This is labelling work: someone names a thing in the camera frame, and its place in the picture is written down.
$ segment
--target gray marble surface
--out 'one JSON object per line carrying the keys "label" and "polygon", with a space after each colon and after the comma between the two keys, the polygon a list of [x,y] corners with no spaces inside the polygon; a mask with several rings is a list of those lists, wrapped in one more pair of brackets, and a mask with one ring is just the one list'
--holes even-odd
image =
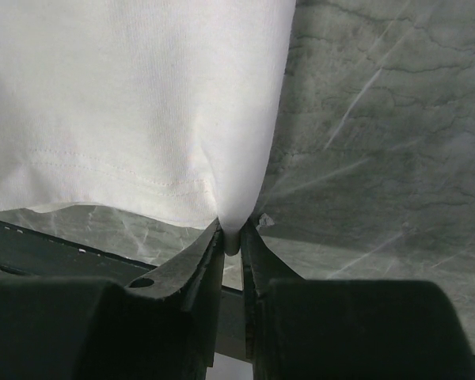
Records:
{"label": "gray marble surface", "polygon": [[[263,212],[306,278],[436,282],[475,351],[475,0],[298,1]],[[0,219],[153,264],[200,233],[106,207]]]}

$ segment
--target stitching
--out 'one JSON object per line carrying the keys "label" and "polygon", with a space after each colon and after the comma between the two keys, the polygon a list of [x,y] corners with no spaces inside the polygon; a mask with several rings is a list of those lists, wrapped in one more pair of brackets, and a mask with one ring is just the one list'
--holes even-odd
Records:
{"label": "stitching", "polygon": [[93,157],[93,156],[88,156],[86,154],[82,154],[82,153],[78,153],[78,152],[72,152],[72,151],[52,150],[52,149],[29,149],[29,150],[31,150],[33,152],[41,152],[41,153],[49,153],[49,154],[67,154],[67,155],[70,155],[70,156],[79,156],[79,157],[88,158],[90,160],[94,160],[95,162],[100,162],[104,165],[107,165],[111,168],[121,170],[125,173],[134,174],[138,179],[140,179],[142,181],[150,182],[151,184],[157,184],[159,186],[173,186],[174,184],[193,184],[193,183],[196,183],[196,182],[204,182],[204,180],[181,180],[181,181],[178,181],[178,182],[172,182],[170,184],[162,183],[162,182],[155,182],[154,180],[151,180],[149,178],[141,177],[140,175],[138,175],[136,172],[134,172],[132,170],[121,168],[119,166],[114,166],[112,164],[107,163],[106,161],[101,160],[100,158]]}
{"label": "stitching", "polygon": [[[100,174],[104,174],[105,176],[108,176],[108,177],[111,177],[111,178],[116,178],[117,180],[120,180],[120,181],[123,181],[123,182],[127,182],[127,183],[130,183],[129,180],[125,180],[124,178],[121,178],[121,177],[118,177],[118,176],[114,176],[110,173],[107,173],[107,172],[103,172],[101,170],[96,170],[96,169],[92,169],[92,168],[88,168],[86,166],[80,166],[80,165],[64,165],[64,164],[53,164],[51,162],[26,162],[25,164],[30,164],[30,165],[49,165],[49,166],[54,166],[54,167],[59,167],[59,168],[76,168],[76,169],[85,169],[85,170],[88,170],[88,171],[91,171],[91,172],[96,172],[96,173],[100,173]],[[150,186],[147,186],[145,184],[133,184],[134,186],[136,187],[140,187],[140,188],[147,188],[148,190],[151,190],[151,187]],[[189,196],[189,195],[192,195],[192,194],[205,194],[205,193],[208,193],[209,190],[204,190],[202,192],[186,192],[186,193],[182,193],[182,194],[165,194],[163,192],[153,192],[152,194],[155,195],[155,196],[169,196],[169,197],[173,197],[173,198],[177,198],[177,197],[181,197],[181,196]]]}

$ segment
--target screw hole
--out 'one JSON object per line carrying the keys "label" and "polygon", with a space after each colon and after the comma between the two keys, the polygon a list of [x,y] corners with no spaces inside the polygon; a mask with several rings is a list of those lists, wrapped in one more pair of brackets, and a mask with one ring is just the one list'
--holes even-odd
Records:
{"label": "screw hole", "polygon": [[155,282],[152,279],[146,279],[141,277],[140,279],[135,279],[128,287],[150,287]]}

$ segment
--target white fabric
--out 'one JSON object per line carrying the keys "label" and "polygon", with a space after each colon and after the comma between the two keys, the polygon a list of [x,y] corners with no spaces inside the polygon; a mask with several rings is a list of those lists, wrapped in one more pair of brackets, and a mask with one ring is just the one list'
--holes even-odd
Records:
{"label": "white fabric", "polygon": [[99,203],[235,231],[295,0],[0,0],[0,211]]}

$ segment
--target black plastic part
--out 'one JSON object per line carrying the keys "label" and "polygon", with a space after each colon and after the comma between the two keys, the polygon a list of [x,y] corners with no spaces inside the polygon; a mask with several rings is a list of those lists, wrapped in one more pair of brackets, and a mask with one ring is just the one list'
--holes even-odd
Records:
{"label": "black plastic part", "polygon": [[[40,286],[35,291],[31,291],[32,285],[27,287],[21,285],[12,293],[29,292],[29,297],[34,297],[35,294],[37,301],[31,302],[28,309],[32,311],[37,307],[39,310],[44,310],[44,315],[41,315],[44,319],[40,319],[39,325],[47,329],[45,332],[37,334],[28,333],[30,329],[18,329],[15,316],[19,315],[21,310],[7,307],[7,304],[13,303],[12,300],[3,302],[4,309],[0,311],[0,317],[4,322],[3,326],[7,327],[7,331],[1,336],[3,339],[0,339],[0,344],[12,347],[13,344],[19,344],[20,340],[28,343],[29,340],[45,339],[45,354],[41,359],[45,370],[47,370],[47,365],[67,369],[67,362],[63,360],[73,356],[63,355],[63,353],[64,350],[72,347],[78,352],[76,356],[82,358],[79,359],[79,365],[73,372],[80,378],[85,378],[85,376],[87,378],[119,378],[119,375],[124,373],[127,373],[127,378],[134,378],[130,372],[132,367],[137,367],[137,373],[143,373],[143,378],[181,378],[181,375],[185,376],[187,373],[193,378],[200,376],[200,372],[196,368],[206,365],[207,358],[204,357],[204,352],[207,352],[208,346],[201,348],[202,334],[196,333],[196,331],[203,331],[203,327],[196,325],[197,317],[194,317],[196,313],[187,313],[187,311],[183,311],[186,309],[178,308],[179,305],[193,304],[196,302],[195,298],[187,297],[186,299],[191,299],[191,301],[175,302],[174,304],[177,306],[174,308],[162,310],[156,306],[152,308],[152,303],[148,300],[151,294],[140,295],[136,292],[154,285],[151,281],[156,283],[158,280],[153,273],[146,275],[154,269],[153,266],[33,231],[21,229],[23,233],[20,233],[16,230],[17,227],[0,222],[0,279],[6,281],[11,279],[34,280],[32,275],[77,276],[77,278],[56,281],[58,281],[58,285],[63,281],[78,283],[78,291],[84,288],[87,297],[73,299],[67,296],[66,285],[53,287],[53,284],[50,283],[49,291],[42,290],[41,285],[45,282],[38,278],[31,282]],[[436,286],[427,283],[413,283],[415,286],[421,286],[415,291],[415,294],[411,293],[412,288],[410,288],[410,293],[404,291],[404,294],[401,292],[398,294],[395,290],[389,293],[389,298],[383,298],[388,294],[388,291],[393,289],[392,287],[395,286],[393,283],[401,282],[363,282],[359,284],[337,281],[303,281],[265,246],[253,224],[247,225],[243,230],[241,249],[245,254],[243,264],[246,275],[244,280],[248,281],[248,285],[245,285],[245,298],[250,300],[251,296],[251,299],[254,300],[253,312],[247,312],[247,318],[254,327],[249,330],[251,333],[248,335],[248,341],[251,341],[256,347],[251,356],[256,379],[386,378],[386,370],[393,370],[394,366],[401,368],[401,365],[407,362],[406,359],[401,361],[401,358],[407,358],[413,350],[416,350],[414,344],[421,347],[412,358],[424,365],[426,372],[414,374],[411,378],[475,378],[475,360],[469,356],[470,351],[466,339],[462,335],[457,318],[454,320],[454,310]],[[254,266],[257,269],[255,275],[252,270]],[[134,286],[126,291],[115,283],[104,279],[92,280],[88,283],[88,279],[83,278],[85,276],[103,276],[116,281],[121,286],[126,284],[134,284]],[[271,281],[271,278],[280,278],[281,280]],[[192,281],[191,276],[185,277],[185,279]],[[0,291],[6,290],[7,287],[9,289],[17,287],[17,284],[9,282],[9,285],[1,287]],[[352,284],[359,285],[360,290],[352,288]],[[325,290],[319,288],[320,285],[326,287]],[[366,293],[368,285],[371,288],[378,287],[378,291],[370,291],[368,287],[367,294],[361,294],[362,292]],[[0,295],[0,299],[11,299],[7,298],[10,296],[10,292],[6,291],[3,296]],[[380,297],[385,300],[389,299],[389,301],[380,301]],[[431,301],[423,303],[418,300],[419,298]],[[222,287],[220,299],[216,351],[236,359],[244,359],[243,294],[240,291]],[[47,310],[48,313],[45,312],[46,301],[52,306]],[[77,306],[74,315],[79,315],[76,318],[78,320],[74,321],[75,332],[72,328],[67,328],[73,321],[67,319],[68,315],[65,313],[67,306],[72,304]],[[79,306],[87,310],[94,310],[94,312],[82,316],[78,312]],[[407,318],[408,315],[415,317],[416,313],[413,313],[413,310],[420,310],[418,311],[418,321]],[[389,315],[389,318],[379,315],[383,313]],[[422,318],[424,314],[430,315],[426,321],[423,321],[424,318]],[[394,323],[399,323],[390,321],[394,316],[403,317],[402,321],[411,323],[411,325],[407,325],[406,328],[401,325],[400,328],[393,329]],[[78,325],[82,326],[85,323],[85,318],[89,322],[86,325],[89,328],[85,341],[86,346],[82,348],[80,345],[78,346],[80,342],[78,332],[83,329]],[[50,330],[49,324],[55,323],[53,321],[57,319],[65,327],[63,331]],[[430,324],[431,326],[435,325],[435,329],[431,330]],[[123,325],[123,328],[116,329],[117,325]],[[169,332],[169,328],[174,325],[177,327],[176,331]],[[377,351],[374,349],[374,337],[371,339],[374,334],[368,333],[368,331],[373,332],[373,329],[380,329],[381,335],[377,335],[380,338],[378,340],[379,347],[383,348],[384,342],[392,340],[393,336],[401,337],[402,334],[406,336],[405,339],[409,339],[410,351],[405,347],[400,358],[392,358],[392,352]],[[386,333],[387,329],[392,329],[392,332]],[[429,333],[422,335],[419,341],[411,339],[415,334],[419,334],[417,330]],[[436,333],[440,331],[446,334],[436,336]],[[191,352],[190,356],[184,354],[162,356],[162,352],[155,351],[161,345],[149,346],[151,342],[165,340],[167,337],[171,339],[172,345],[167,344],[163,352],[174,352],[183,347],[184,352]],[[364,342],[367,339],[370,339],[370,346],[366,350]],[[439,342],[437,348],[430,347],[434,340]],[[56,346],[57,342],[66,344],[58,347]],[[35,344],[41,345],[42,342],[36,341]],[[393,348],[398,353],[402,349],[401,343],[396,343]],[[158,368],[153,370],[148,367],[152,363],[151,356],[154,356],[153,363],[158,364]],[[378,372],[375,367],[374,374],[364,374],[366,368],[371,368],[370,363],[378,363],[377,358],[381,358]],[[450,362],[448,368],[453,371],[451,374],[447,374],[446,370],[443,372],[443,369],[440,368],[441,360]],[[31,358],[29,361],[34,363],[35,358]],[[414,362],[408,360],[408,363],[413,365]],[[99,366],[104,367],[105,364],[108,364],[107,369],[99,369]],[[0,360],[0,366],[3,367],[3,360]],[[357,369],[361,368],[360,374],[356,374],[356,370],[352,370],[352,366]],[[161,372],[176,367],[179,367],[177,373]],[[182,367],[188,368],[188,372],[180,372]],[[338,374],[330,375],[330,371],[336,371],[337,367],[339,368]],[[10,371],[15,368],[10,367],[7,370],[9,372],[6,373],[13,374]],[[407,378],[411,373],[412,368],[409,367],[405,371],[397,370],[389,378]],[[63,376],[49,375],[50,373],[46,371],[45,376],[38,378],[64,378],[65,373]],[[32,377],[11,375],[10,378]]]}
{"label": "black plastic part", "polygon": [[301,279],[250,221],[241,254],[256,380],[475,379],[454,307],[433,283]]}
{"label": "black plastic part", "polygon": [[129,288],[95,277],[0,278],[0,378],[204,379],[223,260],[214,222]]}
{"label": "black plastic part", "polygon": [[[154,265],[0,222],[0,276],[96,276],[126,286],[155,268]],[[220,297],[216,352],[247,360],[242,292],[222,286]]]}

